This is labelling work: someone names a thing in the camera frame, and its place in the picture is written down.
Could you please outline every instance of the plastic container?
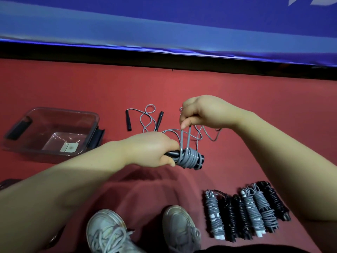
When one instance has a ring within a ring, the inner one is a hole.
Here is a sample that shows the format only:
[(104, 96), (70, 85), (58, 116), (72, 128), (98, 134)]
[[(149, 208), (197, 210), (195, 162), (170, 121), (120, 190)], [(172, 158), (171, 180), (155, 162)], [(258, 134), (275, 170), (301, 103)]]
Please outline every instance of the plastic container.
[(98, 122), (96, 113), (37, 107), (5, 134), (2, 147), (35, 161), (58, 163), (101, 144), (104, 130)]

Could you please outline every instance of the hand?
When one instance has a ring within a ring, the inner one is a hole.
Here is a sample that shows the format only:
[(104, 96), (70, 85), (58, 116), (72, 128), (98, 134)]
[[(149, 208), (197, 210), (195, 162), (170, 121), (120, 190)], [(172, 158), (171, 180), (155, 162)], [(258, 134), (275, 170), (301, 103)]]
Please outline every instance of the hand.
[(145, 167), (175, 166), (171, 157), (164, 153), (179, 150), (179, 143), (160, 132), (146, 132), (121, 141), (126, 153), (126, 164)]
[(234, 128), (247, 112), (215, 96), (192, 97), (183, 103), (180, 125), (181, 129), (191, 125)]

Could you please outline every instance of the black pants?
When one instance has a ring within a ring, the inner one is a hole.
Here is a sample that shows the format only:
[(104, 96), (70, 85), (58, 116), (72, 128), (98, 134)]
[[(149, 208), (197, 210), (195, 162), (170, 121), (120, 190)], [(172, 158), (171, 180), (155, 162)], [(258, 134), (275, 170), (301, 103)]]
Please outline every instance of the black pants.
[(286, 253), (308, 253), (305, 250), (301, 250), (295, 247), (284, 245), (269, 245), (269, 244), (255, 244), (241, 247), (230, 246), (213, 246), (205, 250), (198, 250), (195, 253), (274, 253), (274, 252), (286, 252)]

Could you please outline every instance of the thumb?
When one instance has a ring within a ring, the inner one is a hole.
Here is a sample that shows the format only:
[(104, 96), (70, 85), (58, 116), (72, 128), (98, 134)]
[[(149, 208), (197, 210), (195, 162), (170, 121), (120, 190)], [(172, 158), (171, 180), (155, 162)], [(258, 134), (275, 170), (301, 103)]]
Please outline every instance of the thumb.
[(192, 125), (202, 125), (202, 119), (200, 116), (191, 116), (183, 120), (181, 123), (181, 129), (187, 128)]
[(174, 167), (176, 165), (176, 163), (174, 162), (174, 160), (171, 157), (163, 155), (159, 160), (159, 165), (163, 166), (163, 165), (167, 165), (167, 164), (172, 166), (172, 167)]

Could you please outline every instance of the sneaker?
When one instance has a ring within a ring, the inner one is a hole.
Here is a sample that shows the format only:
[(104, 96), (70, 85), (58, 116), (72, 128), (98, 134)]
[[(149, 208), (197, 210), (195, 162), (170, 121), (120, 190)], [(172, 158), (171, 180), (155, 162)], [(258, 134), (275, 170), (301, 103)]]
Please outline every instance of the sneaker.
[(181, 206), (168, 207), (163, 216), (164, 238), (170, 252), (192, 253), (200, 250), (200, 231)]
[(87, 224), (87, 242), (92, 253), (145, 253), (130, 239), (123, 219), (117, 213), (102, 209)]

